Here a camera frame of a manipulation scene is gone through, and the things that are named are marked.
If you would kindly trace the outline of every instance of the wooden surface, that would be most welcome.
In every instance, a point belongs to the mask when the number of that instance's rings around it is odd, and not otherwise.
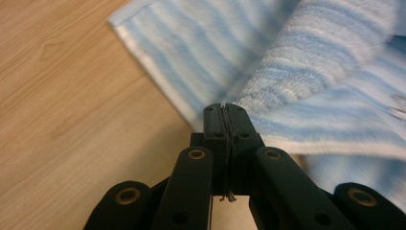
[[[82,229],[110,187],[159,182],[188,146],[106,22],[125,2],[0,2],[0,229]],[[213,229],[253,228],[246,198],[214,203]]]

